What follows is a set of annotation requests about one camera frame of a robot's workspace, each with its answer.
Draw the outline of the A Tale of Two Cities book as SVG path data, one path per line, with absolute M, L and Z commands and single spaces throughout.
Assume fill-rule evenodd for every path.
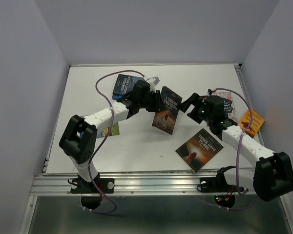
M 177 106 L 182 102 L 182 97 L 168 87 L 163 86 L 161 98 L 165 105 L 165 110 L 155 113 L 152 126 L 171 135 L 179 112 Z

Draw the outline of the Nineteen Eighty-Four book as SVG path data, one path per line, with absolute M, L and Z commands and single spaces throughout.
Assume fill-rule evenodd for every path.
M 133 89 L 135 83 L 139 80 L 144 80 L 142 77 L 129 76 L 118 74 L 112 94 L 123 95 Z

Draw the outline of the Animal Farm book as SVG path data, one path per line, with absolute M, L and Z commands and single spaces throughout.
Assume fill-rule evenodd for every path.
M 111 130 L 109 128 L 104 129 L 102 132 L 100 132 L 100 133 L 97 134 L 97 138 L 103 138 L 107 134 L 109 136 L 119 135 L 120 134 L 119 124 L 118 123 L 113 124 Z

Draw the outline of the Three Days to See book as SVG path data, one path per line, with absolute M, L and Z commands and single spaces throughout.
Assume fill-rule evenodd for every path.
M 223 148 L 207 130 L 201 129 L 175 152 L 196 173 Z

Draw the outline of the blue sunset cover book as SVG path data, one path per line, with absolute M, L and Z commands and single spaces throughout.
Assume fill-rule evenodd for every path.
M 115 94 L 113 94 L 113 95 L 112 95 L 112 99 L 113 99 L 113 100 L 117 100 L 117 99 L 119 99 L 119 98 L 122 98 L 123 96 L 125 96 L 125 94 L 123 94 L 123 95 L 115 95 Z

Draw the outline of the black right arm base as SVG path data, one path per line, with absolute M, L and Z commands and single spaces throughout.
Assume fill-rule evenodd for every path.
M 224 176 L 224 172 L 233 169 L 235 166 L 227 166 L 219 169 L 215 177 L 201 177 L 197 190 L 202 193 L 221 193 L 221 192 L 237 192 L 236 185 L 229 185 Z

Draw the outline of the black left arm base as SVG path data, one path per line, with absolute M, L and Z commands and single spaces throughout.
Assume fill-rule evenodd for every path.
M 114 193 L 115 179 L 113 178 L 95 178 L 97 187 L 105 194 Z M 98 194 L 99 191 L 92 182 L 86 182 L 81 177 L 69 178 L 67 180 L 70 184 L 70 192 L 72 194 Z

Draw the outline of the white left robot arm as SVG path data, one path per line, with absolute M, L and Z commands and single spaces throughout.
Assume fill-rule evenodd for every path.
M 111 107 L 107 107 L 95 114 L 70 118 L 59 146 L 70 157 L 75 165 L 82 186 L 88 192 L 98 189 L 98 172 L 92 163 L 97 135 L 111 126 L 111 124 L 126 120 L 137 114 L 139 110 L 159 112 L 165 109 L 161 93 L 156 90 L 158 77 L 139 80 L 133 89 L 123 97 L 117 99 Z

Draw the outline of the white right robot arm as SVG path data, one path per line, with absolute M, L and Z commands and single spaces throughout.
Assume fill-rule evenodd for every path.
M 210 131 L 224 143 L 237 150 L 253 166 L 252 170 L 239 170 L 238 166 L 227 166 L 217 171 L 216 177 L 201 183 L 201 192 L 225 192 L 229 187 L 237 191 L 254 191 L 258 197 L 271 201 L 293 191 L 293 168 L 285 152 L 276 153 L 245 134 L 238 124 L 228 118 L 224 102 L 219 96 L 200 96 L 193 93 L 177 108 L 186 112 L 197 123 L 205 121 Z

